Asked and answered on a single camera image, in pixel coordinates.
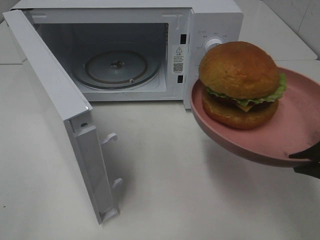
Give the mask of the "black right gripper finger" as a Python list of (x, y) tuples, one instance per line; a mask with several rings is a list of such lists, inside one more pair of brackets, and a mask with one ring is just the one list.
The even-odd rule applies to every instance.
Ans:
[(313, 146), (296, 153), (292, 153), (288, 156), (290, 159), (308, 159), (313, 162), (320, 161), (320, 142), (317, 142)]
[(319, 162), (312, 162), (307, 165), (294, 167), (293, 170), (295, 173), (320, 179), (320, 163)]

